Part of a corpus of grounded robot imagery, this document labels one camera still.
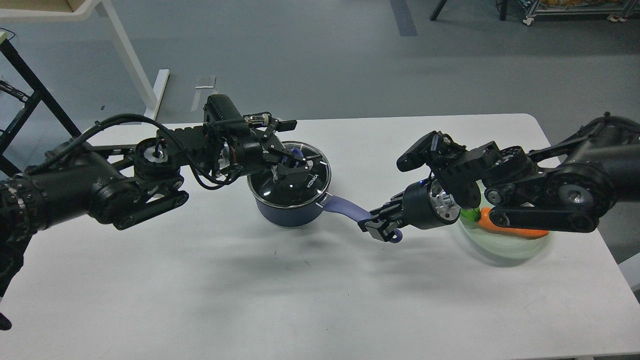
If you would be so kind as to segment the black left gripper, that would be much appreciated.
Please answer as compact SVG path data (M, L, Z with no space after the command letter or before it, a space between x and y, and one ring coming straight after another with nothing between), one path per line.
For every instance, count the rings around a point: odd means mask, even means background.
M291 132L297 120L282 120L270 112L244 115L248 126L231 126L231 146L238 176L262 173L274 181L304 181L324 155L309 144L275 145L276 132Z

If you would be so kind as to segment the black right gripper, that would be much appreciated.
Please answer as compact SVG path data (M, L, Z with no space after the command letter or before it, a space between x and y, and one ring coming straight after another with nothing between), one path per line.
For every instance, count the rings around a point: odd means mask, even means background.
M374 239L397 244L403 239L399 227L430 230L454 224L460 208L435 178L410 184L382 206L370 210L371 216L358 221L358 227Z

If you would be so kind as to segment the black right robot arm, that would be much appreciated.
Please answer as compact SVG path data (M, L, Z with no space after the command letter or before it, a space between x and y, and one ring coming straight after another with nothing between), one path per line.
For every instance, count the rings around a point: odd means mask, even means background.
M525 152L490 141L474 149L432 131L397 159L406 173L427 166L410 184L358 221L363 232L398 243L396 230L454 224L482 199L499 230L590 233L618 202L639 200L639 124L606 112L557 145Z

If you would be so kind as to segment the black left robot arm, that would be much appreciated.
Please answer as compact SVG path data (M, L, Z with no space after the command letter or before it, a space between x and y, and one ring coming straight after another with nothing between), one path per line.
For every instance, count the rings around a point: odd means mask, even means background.
M296 127L268 111L242 115L220 94L206 98L199 126L171 130L131 113L98 121L42 164L2 180L1 293L39 231L83 215L125 230L184 205L183 167L208 191L261 173L277 185L304 182L316 156L277 136Z

